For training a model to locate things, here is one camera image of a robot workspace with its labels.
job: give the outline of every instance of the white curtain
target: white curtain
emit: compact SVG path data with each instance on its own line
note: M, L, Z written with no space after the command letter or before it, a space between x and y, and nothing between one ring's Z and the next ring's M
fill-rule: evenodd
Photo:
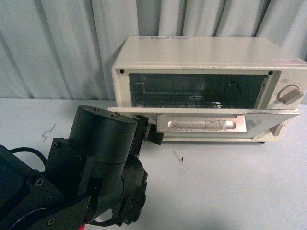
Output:
M114 100L128 36L266 37L307 60L306 22L307 0L1 0L0 97Z

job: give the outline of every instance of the control knob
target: control knob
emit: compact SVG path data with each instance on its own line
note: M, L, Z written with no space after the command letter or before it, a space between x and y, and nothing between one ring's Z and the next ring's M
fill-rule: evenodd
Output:
M292 102L296 101L303 97L304 94L300 91L300 89L295 85L288 85L284 87L278 93L278 100L283 102L285 105L289 105Z

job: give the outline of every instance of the white table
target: white table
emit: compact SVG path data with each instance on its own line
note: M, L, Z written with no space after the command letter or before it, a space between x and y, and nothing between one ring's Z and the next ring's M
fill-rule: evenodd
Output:
M114 101L0 99L0 144L33 147L47 157L54 137L68 138L80 104L115 106ZM302 115L280 142L145 143L140 160L148 186L141 216L129 226L106 229L306 230L307 105L299 108ZM44 169L35 155L19 157Z

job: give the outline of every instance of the white toaster oven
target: white toaster oven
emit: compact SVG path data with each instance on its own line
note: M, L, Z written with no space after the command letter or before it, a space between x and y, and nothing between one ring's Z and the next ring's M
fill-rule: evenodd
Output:
M109 110L149 117L164 141L277 141L306 76L305 61L264 38L129 37Z

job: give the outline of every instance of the open oven door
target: open oven door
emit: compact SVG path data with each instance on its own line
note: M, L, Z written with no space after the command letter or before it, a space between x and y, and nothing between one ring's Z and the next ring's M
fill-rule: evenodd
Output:
M129 117L146 116L164 133L164 141L275 141L294 110L108 108Z

